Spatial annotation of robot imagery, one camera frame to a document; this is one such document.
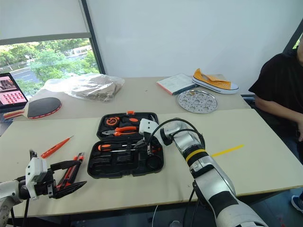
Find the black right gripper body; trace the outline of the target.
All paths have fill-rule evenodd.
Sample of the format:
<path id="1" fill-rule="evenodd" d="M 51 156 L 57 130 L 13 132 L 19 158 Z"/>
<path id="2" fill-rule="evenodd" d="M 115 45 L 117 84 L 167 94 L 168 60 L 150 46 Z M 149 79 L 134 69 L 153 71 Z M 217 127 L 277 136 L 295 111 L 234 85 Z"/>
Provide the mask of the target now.
<path id="1" fill-rule="evenodd" d="M 158 139 L 155 136 L 151 137 L 150 133 L 145 132 L 143 134 L 143 138 L 145 139 L 145 142 L 146 142 L 145 147 L 143 147 L 143 154 L 145 156 L 148 156 L 147 152 L 146 152 L 146 146 L 149 143 L 152 145 L 153 155 L 160 156 L 160 157 L 163 156 L 162 145 L 159 143 Z"/>

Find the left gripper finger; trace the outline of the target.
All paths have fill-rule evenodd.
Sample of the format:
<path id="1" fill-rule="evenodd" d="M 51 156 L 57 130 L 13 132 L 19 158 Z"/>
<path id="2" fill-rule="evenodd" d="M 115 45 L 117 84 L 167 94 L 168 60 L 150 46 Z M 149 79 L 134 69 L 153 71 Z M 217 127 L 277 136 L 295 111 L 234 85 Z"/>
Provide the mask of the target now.
<path id="1" fill-rule="evenodd" d="M 70 167 L 76 166 L 78 164 L 81 164 L 81 162 L 78 160 L 68 160 L 68 161 L 62 161 L 59 163 L 51 164 L 50 173 L 54 174 L 54 172 L 57 170 L 69 169 Z"/>
<path id="2" fill-rule="evenodd" d="M 68 185 L 66 187 L 56 186 L 53 188 L 53 192 L 50 194 L 50 198 L 60 199 L 64 196 L 74 193 L 82 186 L 84 186 L 86 183 L 87 181 L 82 181 L 82 182 L 72 183 L 71 185 Z"/>

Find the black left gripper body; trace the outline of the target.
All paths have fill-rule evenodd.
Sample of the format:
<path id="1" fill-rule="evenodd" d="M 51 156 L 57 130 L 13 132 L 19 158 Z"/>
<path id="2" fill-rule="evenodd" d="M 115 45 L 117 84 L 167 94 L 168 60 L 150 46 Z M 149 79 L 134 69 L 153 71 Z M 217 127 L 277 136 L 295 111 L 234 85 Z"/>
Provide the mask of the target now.
<path id="1" fill-rule="evenodd" d="M 58 199 L 58 191 L 53 174 L 54 171 L 48 169 L 44 178 L 35 185 L 35 192 L 37 196 L 47 195 L 49 198 Z"/>

